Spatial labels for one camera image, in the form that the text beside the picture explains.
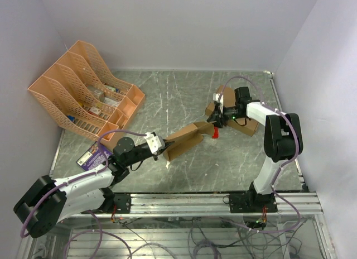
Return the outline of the cardboard box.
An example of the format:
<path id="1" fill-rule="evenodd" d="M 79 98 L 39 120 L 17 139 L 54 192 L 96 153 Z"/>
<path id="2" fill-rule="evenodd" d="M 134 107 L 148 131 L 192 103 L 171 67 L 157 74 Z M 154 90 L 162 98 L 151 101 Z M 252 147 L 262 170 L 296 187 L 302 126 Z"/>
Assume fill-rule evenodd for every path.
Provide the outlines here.
<path id="1" fill-rule="evenodd" d="M 252 137 L 259 127 L 259 123 L 243 115 L 242 107 L 236 102 L 235 90 L 226 87 L 222 100 L 224 103 L 222 115 L 223 127 L 230 127 Z"/>
<path id="2" fill-rule="evenodd" d="M 173 161 L 191 148 L 198 145 L 204 135 L 213 136 L 214 125 L 206 121 L 190 123 L 186 127 L 166 137 L 166 140 L 173 142 L 163 152 L 167 161 Z"/>

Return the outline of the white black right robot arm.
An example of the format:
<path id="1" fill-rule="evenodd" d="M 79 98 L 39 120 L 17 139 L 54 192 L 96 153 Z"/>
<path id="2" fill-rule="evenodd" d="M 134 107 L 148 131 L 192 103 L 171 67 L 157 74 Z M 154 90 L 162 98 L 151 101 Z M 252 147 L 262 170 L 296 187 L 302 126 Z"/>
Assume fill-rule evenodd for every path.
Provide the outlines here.
<path id="1" fill-rule="evenodd" d="M 247 208 L 260 211 L 266 204 L 263 195 L 273 193 L 273 188 L 286 164 L 303 151 L 300 118 L 296 113 L 273 109 L 258 99 L 252 99 L 248 87 L 234 90 L 234 104 L 224 105 L 223 93 L 213 94 L 213 108 L 208 122 L 222 128 L 238 119 L 252 119 L 264 126 L 264 152 L 266 155 L 259 175 L 253 181 L 255 193 L 247 196 Z"/>

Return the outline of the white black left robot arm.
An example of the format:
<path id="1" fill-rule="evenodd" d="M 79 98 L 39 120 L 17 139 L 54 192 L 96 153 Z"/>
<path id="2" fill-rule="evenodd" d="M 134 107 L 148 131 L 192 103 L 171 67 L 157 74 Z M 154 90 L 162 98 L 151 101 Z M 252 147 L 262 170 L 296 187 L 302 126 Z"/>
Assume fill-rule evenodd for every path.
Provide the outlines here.
<path id="1" fill-rule="evenodd" d="M 151 133 L 140 145 L 123 137 L 102 165 L 68 178 L 38 178 L 13 208 L 23 224 L 20 236 L 41 237 L 58 222 L 87 210 L 109 212 L 115 199 L 109 187 L 125 179 L 133 164 L 157 160 L 172 144 Z"/>

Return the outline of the closed folded cardboard box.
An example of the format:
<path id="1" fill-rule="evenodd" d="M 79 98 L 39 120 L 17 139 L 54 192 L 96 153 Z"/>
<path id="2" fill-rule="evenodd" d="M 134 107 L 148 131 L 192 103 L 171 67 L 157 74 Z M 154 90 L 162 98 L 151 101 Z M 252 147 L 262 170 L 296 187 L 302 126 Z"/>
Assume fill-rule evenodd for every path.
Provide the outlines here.
<path id="1" fill-rule="evenodd" d="M 223 127 L 230 127 L 252 137 L 259 127 L 259 123 L 243 115 L 242 107 L 236 102 L 235 90 L 226 87 L 222 100 L 224 103 L 222 115 Z"/>

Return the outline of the red flat block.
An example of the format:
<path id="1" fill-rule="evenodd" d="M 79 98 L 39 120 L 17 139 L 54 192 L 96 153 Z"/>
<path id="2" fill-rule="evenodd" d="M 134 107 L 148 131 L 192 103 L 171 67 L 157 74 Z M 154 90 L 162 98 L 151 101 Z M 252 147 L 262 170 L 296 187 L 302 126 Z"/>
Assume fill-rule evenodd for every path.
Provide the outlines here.
<path id="1" fill-rule="evenodd" d="M 217 139 L 219 137 L 219 131 L 217 127 L 214 127 L 214 133 L 212 135 L 213 139 Z"/>

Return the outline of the purple book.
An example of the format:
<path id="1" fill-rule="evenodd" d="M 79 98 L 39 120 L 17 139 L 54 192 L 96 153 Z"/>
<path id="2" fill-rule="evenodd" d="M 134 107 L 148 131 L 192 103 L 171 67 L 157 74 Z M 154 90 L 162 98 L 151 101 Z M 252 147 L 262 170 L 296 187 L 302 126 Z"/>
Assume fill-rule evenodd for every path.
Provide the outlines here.
<path id="1" fill-rule="evenodd" d="M 106 147 L 98 148 L 95 142 L 76 161 L 76 164 L 84 170 L 84 174 L 91 173 L 90 177 L 96 180 L 104 179 L 103 184 L 111 186 L 123 181 L 129 175 L 129 169 L 123 166 Z"/>

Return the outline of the pink plastic desk organizer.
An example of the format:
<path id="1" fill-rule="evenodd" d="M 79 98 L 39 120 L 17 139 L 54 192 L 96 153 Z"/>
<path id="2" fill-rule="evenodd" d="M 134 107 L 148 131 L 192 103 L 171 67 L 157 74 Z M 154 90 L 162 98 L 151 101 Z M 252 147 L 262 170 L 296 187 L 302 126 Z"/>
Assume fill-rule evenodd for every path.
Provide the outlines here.
<path id="1" fill-rule="evenodd" d="M 134 84 L 116 78 L 97 49 L 77 41 L 28 91 L 57 125 L 113 149 L 145 100 Z"/>

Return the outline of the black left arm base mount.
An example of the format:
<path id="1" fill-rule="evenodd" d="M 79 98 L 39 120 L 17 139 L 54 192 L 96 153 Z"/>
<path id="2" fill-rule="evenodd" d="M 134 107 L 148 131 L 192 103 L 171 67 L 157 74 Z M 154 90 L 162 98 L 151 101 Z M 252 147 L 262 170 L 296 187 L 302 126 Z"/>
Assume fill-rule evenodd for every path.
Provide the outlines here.
<path id="1" fill-rule="evenodd" d="M 129 214 L 131 210 L 132 198 L 127 193 L 114 193 L 105 195 L 104 201 L 97 211 L 102 213 Z"/>

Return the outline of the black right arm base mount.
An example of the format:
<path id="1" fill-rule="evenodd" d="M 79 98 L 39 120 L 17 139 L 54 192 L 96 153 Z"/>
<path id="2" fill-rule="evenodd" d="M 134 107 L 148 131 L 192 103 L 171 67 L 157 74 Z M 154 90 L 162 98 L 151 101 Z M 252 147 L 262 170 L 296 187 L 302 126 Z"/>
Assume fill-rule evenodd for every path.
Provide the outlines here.
<path id="1" fill-rule="evenodd" d="M 267 213 L 276 213 L 277 204 L 273 194 L 253 195 L 248 193 L 231 193 L 229 194 L 229 208 L 231 213 L 262 213 L 266 208 Z"/>

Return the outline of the aluminium frame rail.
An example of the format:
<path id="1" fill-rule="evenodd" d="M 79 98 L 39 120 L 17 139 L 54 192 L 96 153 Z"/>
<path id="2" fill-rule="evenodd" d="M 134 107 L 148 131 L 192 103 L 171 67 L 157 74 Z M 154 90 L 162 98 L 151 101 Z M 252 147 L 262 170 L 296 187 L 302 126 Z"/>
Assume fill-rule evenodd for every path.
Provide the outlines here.
<path id="1" fill-rule="evenodd" d="M 173 217 L 183 216 L 234 216 L 260 215 L 267 213 L 231 213 L 229 194 L 130 194 L 132 198 L 129 214 L 118 214 L 120 217 Z M 310 215 L 321 214 L 322 206 L 315 193 L 282 193 L 275 196 L 278 211 L 269 215 Z"/>

